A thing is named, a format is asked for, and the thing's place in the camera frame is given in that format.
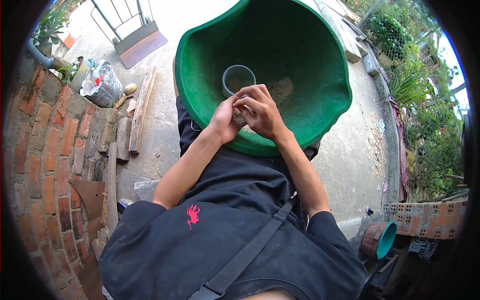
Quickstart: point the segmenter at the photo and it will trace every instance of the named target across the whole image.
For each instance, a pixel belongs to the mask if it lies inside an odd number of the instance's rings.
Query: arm
[[[166,209],[173,208],[199,179],[221,145],[235,138],[241,128],[232,121],[232,96],[220,103],[210,123],[190,145],[187,152],[168,170],[158,183],[153,203]]]
[[[247,96],[238,99],[233,106],[242,112],[242,116],[252,130],[275,143],[287,164],[300,201],[307,209],[309,217],[321,211],[330,211],[320,178],[293,133],[283,123],[265,85],[245,87],[237,93],[237,96],[244,94],[252,95],[255,99]],[[249,106],[254,114],[252,115],[244,105]]]

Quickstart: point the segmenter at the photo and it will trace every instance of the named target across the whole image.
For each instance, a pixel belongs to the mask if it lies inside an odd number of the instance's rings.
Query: black t-shirt
[[[294,190],[286,166],[221,149],[180,205],[127,207],[99,260],[113,299],[188,299],[271,219]],[[366,272],[329,212],[307,232],[290,213],[222,299],[285,288],[296,299],[356,299]]]

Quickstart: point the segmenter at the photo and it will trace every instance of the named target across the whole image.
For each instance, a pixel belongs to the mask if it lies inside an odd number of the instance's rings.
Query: red embroidered logo
[[[192,223],[196,224],[200,219],[197,216],[197,213],[200,212],[200,208],[195,206],[190,206],[187,208],[187,215],[190,216],[190,220],[187,220],[188,225],[190,226],[190,230],[192,229]]]

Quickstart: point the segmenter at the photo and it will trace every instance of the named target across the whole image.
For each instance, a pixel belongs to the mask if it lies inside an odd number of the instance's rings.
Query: forearm
[[[324,186],[290,130],[275,142],[292,177],[300,201],[309,217],[330,211]]]
[[[198,181],[221,145],[218,135],[212,133],[208,128],[203,130],[187,152],[158,183],[153,202],[166,209],[177,206],[185,193]]]

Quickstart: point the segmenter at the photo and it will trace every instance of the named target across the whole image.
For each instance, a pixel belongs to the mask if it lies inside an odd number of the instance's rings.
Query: concrete floor
[[[318,11],[313,0],[303,1]],[[185,31],[222,14],[237,1],[153,2],[153,17],[169,42],[131,69],[124,68],[112,44],[92,21],[90,12],[93,5],[90,1],[82,4],[72,16],[70,27],[72,33],[75,33],[76,42],[64,58],[73,60],[80,55],[95,61],[104,58],[114,66],[124,85],[134,82],[139,87],[147,68],[157,66],[140,154],[133,156],[125,167],[141,176],[160,179],[180,157],[172,77],[172,61],[178,41]],[[136,25],[129,24],[125,32],[138,27],[138,20],[136,22]],[[323,137],[319,154],[312,164],[325,185],[332,213],[344,234],[351,238],[357,234],[368,205],[376,212],[381,210],[382,185],[387,175],[387,151],[385,139],[378,133],[378,121],[382,118],[382,112],[373,79],[361,61],[356,64],[349,62],[348,69],[353,91],[352,105]]]

